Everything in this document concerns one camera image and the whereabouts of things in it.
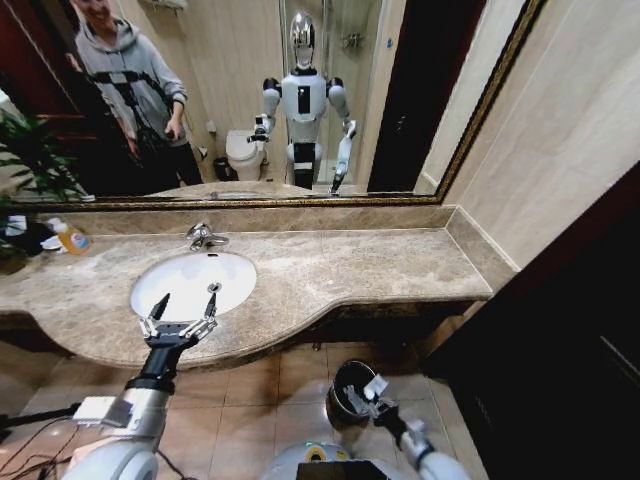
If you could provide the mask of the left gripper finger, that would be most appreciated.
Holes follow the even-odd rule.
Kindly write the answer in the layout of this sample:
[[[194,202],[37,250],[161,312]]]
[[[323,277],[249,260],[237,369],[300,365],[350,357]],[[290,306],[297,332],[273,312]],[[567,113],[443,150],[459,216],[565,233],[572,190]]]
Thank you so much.
[[[154,304],[147,316],[138,319],[139,326],[144,339],[156,338],[159,336],[158,323],[161,320],[170,299],[170,293],[165,294]]]
[[[213,293],[205,307],[202,317],[190,323],[180,331],[180,337],[185,339],[203,339],[217,326],[215,319],[217,311],[217,294]]]

